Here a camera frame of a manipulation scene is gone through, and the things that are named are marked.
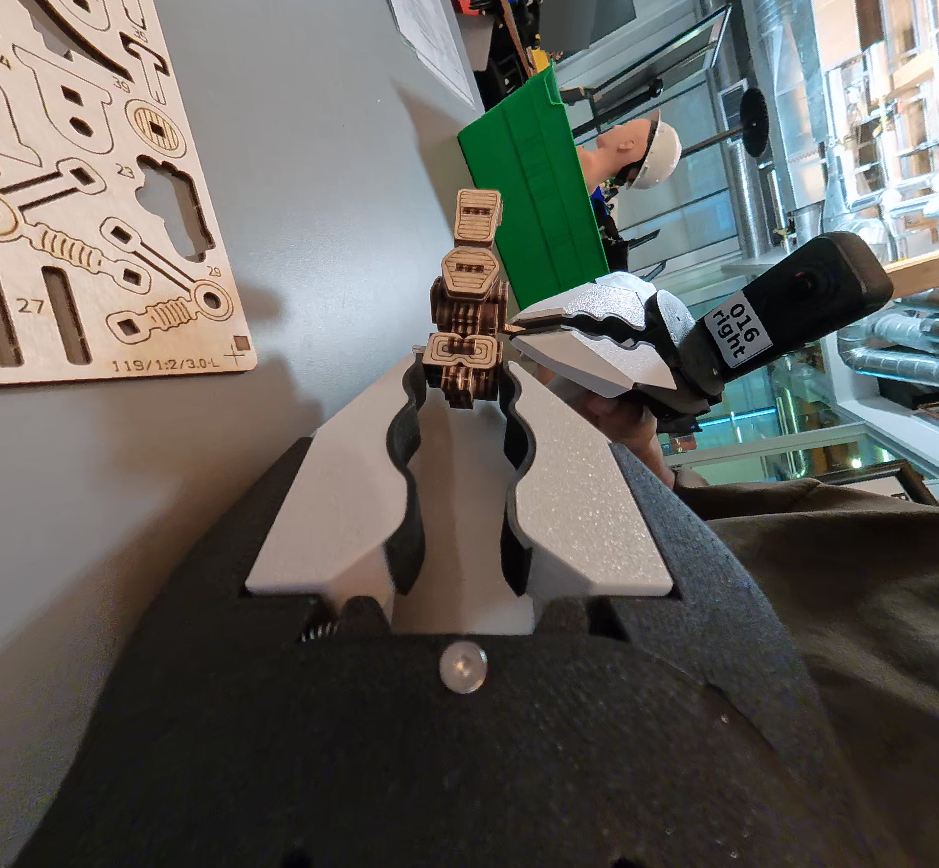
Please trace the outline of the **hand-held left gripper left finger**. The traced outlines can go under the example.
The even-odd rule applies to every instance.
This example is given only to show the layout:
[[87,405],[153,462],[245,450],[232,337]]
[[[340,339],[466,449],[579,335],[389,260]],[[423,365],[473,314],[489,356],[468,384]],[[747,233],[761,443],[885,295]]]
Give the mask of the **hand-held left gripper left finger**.
[[387,619],[425,556],[408,463],[420,446],[422,361],[410,354],[316,430],[245,581],[251,594],[318,594],[339,613],[372,597]]

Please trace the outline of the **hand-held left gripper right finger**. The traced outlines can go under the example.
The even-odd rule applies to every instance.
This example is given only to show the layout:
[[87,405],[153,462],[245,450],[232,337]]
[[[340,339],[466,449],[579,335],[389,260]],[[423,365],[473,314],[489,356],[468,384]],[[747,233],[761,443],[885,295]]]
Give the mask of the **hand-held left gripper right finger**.
[[522,366],[504,367],[506,455],[516,470],[506,575],[531,598],[664,596],[671,573],[610,443]]

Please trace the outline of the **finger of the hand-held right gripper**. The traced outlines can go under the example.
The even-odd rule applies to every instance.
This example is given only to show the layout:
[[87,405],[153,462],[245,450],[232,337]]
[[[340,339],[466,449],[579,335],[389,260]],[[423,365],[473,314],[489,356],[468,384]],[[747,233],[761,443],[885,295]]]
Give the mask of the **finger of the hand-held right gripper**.
[[576,329],[518,334],[512,342],[537,364],[600,396],[620,396],[640,386],[676,390],[671,369],[648,343],[622,345]]
[[520,311],[511,320],[512,332],[571,327],[582,333],[641,333],[646,303],[657,292],[637,275],[604,275]]

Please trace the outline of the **wooden model assembly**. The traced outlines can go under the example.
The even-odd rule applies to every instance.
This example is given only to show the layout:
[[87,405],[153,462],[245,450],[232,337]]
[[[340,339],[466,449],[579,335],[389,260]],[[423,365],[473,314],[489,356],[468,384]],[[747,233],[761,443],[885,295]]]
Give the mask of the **wooden model assembly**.
[[471,409],[499,395],[509,285],[493,252],[502,200],[495,190],[462,189],[456,200],[453,247],[430,291],[436,331],[419,350],[428,386],[451,407]]

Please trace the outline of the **person's right hand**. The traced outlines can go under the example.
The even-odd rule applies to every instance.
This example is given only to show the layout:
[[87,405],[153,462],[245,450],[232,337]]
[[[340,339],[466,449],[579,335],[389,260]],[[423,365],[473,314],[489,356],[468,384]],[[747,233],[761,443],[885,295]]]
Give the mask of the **person's right hand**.
[[646,406],[627,397],[606,398],[589,391],[569,405],[606,439],[626,447],[667,488],[674,488],[675,474],[665,462],[657,420]]

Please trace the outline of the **green plastic bin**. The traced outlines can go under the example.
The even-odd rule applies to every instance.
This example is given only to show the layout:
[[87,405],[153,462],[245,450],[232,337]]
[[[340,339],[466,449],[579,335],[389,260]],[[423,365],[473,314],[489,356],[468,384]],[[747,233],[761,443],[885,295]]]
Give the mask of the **green plastic bin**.
[[501,195],[496,244],[520,308],[607,274],[553,67],[457,137],[475,186]]

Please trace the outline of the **mannequin head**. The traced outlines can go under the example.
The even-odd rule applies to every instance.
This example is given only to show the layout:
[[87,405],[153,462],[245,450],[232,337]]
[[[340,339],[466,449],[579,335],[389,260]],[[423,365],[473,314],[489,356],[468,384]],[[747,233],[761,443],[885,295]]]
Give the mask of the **mannequin head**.
[[656,124],[638,118],[599,134],[593,148],[578,146],[577,153],[588,193],[626,168],[634,169],[644,159]]

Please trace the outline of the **white hard hat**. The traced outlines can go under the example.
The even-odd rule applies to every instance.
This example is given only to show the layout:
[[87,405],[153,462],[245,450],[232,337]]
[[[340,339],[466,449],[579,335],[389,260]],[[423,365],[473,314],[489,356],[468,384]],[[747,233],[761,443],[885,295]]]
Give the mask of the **white hard hat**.
[[649,115],[650,130],[646,150],[635,163],[635,176],[629,181],[632,190],[649,190],[671,176],[681,156],[682,145],[675,129],[664,123],[661,112]]

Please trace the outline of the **wooden beam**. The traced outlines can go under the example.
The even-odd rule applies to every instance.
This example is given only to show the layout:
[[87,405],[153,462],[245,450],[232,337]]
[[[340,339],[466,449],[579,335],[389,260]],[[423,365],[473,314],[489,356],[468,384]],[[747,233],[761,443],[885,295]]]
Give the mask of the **wooden beam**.
[[907,294],[915,294],[938,286],[938,251],[890,262],[883,268],[893,279],[895,291],[903,288]]

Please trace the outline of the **black disc on pole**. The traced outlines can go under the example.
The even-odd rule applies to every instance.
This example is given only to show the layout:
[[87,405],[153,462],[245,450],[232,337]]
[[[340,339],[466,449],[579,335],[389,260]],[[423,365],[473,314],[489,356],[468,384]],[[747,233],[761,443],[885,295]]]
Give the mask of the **black disc on pole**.
[[740,137],[751,158],[763,156],[769,144],[770,119],[763,93],[758,87],[745,90],[739,107]]

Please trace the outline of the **person's olive clothing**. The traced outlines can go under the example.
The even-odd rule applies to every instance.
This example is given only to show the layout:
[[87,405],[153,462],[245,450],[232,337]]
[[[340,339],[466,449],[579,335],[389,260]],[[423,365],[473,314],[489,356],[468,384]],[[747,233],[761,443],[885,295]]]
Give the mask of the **person's olive clothing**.
[[937,866],[937,507],[674,474],[792,635],[875,812],[915,866]]

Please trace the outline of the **laminated printed paper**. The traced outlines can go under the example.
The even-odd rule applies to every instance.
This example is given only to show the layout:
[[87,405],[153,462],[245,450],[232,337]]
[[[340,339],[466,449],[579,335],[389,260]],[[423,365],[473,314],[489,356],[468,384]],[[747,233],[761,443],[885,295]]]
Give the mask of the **laminated printed paper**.
[[441,0],[388,0],[403,40],[440,83],[469,106],[470,80]]

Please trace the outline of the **wooden parts sheet with gears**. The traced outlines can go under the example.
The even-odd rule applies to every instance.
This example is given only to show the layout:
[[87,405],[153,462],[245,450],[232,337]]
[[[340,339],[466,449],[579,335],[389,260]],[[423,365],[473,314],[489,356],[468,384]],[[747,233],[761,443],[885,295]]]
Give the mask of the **wooden parts sheet with gears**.
[[257,364],[154,0],[2,0],[2,384]]

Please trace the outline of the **silver ventilation duct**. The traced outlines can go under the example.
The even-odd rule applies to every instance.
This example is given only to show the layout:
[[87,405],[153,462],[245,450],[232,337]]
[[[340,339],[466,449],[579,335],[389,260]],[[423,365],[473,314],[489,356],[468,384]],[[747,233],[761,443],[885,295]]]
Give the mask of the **silver ventilation duct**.
[[792,25],[792,0],[742,0],[756,84],[769,110],[770,147],[780,183],[788,247],[807,240],[813,222],[813,168],[817,160],[803,65]]

